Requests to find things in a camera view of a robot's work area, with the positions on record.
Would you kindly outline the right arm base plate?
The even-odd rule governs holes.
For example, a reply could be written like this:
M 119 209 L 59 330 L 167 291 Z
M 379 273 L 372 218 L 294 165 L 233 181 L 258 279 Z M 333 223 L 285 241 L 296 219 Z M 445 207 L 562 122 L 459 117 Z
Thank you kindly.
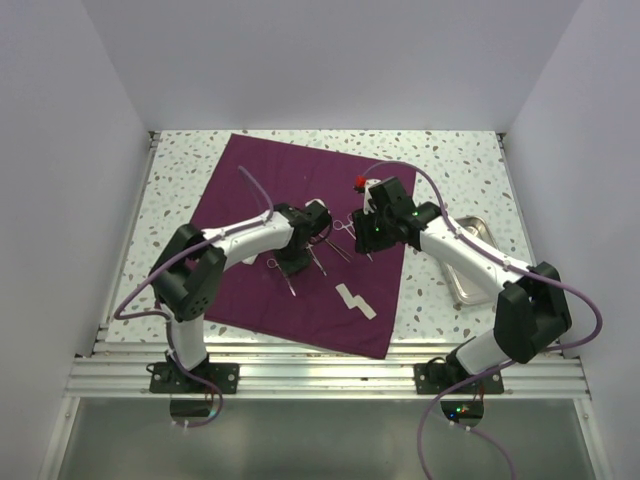
M 435 357 L 426 363 L 414 364 L 413 374 L 416 393 L 419 395 L 442 393 L 472 377 L 455 361 L 449 361 L 444 357 Z M 500 373 L 474 380 L 453 391 L 454 394 L 491 395 L 503 394 L 504 392 L 505 388 Z

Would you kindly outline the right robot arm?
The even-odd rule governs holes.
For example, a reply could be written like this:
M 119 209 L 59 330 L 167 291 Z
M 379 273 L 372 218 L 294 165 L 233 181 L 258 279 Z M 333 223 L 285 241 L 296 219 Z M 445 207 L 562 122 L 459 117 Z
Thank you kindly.
M 505 362 L 528 363 L 569 330 L 566 297 L 558 271 L 548 263 L 530 266 L 472 236 L 443 209 L 415 204 L 396 177 L 356 180 L 362 208 L 352 214 L 360 254 L 411 246 L 454 268 L 495 303 L 493 327 L 457 347 L 436 366 L 451 389 L 468 392 L 481 373 Z

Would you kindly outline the steel hemostat forceps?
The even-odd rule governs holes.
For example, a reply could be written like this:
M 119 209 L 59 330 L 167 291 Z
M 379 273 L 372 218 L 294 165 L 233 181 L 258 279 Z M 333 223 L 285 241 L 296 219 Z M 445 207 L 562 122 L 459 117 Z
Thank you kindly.
M 311 259 L 313 260 L 314 264 L 319 268 L 319 270 L 321 271 L 323 276 L 327 276 L 327 271 L 324 268 L 324 266 L 322 265 L 322 263 L 320 262 L 319 258 L 317 257 L 317 255 L 315 254 L 314 250 L 313 250 L 313 246 L 311 244 L 307 245 L 307 250 L 309 252 L 309 255 L 311 256 Z
M 267 264 L 267 267 L 268 267 L 268 268 L 270 268 L 270 269 L 277 269 L 277 270 L 280 272 L 280 274 L 283 276 L 283 278 L 284 278 L 284 280 L 285 280 L 285 282 L 286 282 L 286 284 L 287 284 L 287 286 L 288 286 L 288 289 L 289 289 L 289 291 L 290 291 L 291 295 L 292 295 L 293 297 L 296 297 L 296 296 L 297 296 L 297 294 L 296 294 L 296 291 L 295 291 L 295 289 L 294 289 L 294 287 L 293 287 L 293 284 L 292 284 L 292 282 L 291 282 L 291 280 L 290 280 L 290 277 L 289 277 L 289 275 L 285 272 L 285 270 L 282 268 L 282 266 L 278 263 L 278 261 L 277 261 L 275 258 L 271 257 L 271 258 L 269 258 L 269 259 L 267 260 L 266 264 Z
M 351 213 L 349 213 L 345 219 L 334 218 L 332 225 L 335 230 L 346 232 L 353 239 L 353 241 L 357 240 L 354 221 Z

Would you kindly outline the stainless steel tray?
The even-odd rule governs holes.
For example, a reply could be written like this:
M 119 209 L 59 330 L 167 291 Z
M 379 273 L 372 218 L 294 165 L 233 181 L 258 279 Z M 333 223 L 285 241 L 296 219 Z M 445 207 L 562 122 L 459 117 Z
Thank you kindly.
M 457 219 L 457 222 L 472 236 L 482 240 L 493 248 L 498 247 L 487 222 L 481 217 L 460 217 Z M 489 296 L 482 288 L 462 274 L 459 270 L 443 262 L 440 262 L 439 265 L 449 287 L 451 296 L 456 303 L 465 306 L 476 306 L 490 303 L 492 301 L 491 296 Z

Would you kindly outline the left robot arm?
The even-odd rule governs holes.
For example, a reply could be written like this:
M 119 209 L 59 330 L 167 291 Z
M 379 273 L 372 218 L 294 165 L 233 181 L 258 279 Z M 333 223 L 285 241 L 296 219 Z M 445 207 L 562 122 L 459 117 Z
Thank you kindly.
M 331 228 L 332 217 L 320 200 L 311 200 L 302 209 L 279 204 L 226 227 L 179 227 L 149 275 L 155 300 L 169 316 L 168 357 L 176 364 L 175 384 L 193 393 L 207 383 L 204 314 L 213 305 L 226 270 L 270 252 L 276 267 L 290 277 L 310 266 L 311 242 Z

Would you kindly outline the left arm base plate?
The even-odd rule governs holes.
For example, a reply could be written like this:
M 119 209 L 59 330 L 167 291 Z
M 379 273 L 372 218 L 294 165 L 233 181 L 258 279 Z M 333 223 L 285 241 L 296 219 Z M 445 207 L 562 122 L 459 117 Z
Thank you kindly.
M 155 362 L 146 366 L 151 375 L 149 391 L 154 394 L 212 393 L 212 387 L 223 395 L 235 394 L 240 379 L 237 363 L 202 362 L 189 373 L 182 372 L 173 361 Z

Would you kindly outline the steel tweezers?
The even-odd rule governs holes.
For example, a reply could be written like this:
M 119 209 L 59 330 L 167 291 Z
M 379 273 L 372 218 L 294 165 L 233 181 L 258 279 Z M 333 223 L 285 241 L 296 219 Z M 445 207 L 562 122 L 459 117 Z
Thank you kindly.
M 351 255 L 344 250 L 342 247 L 338 246 L 336 243 L 332 242 L 331 240 L 327 240 L 326 241 L 327 245 L 332 248 L 342 259 L 344 259 L 346 262 L 351 262 Z

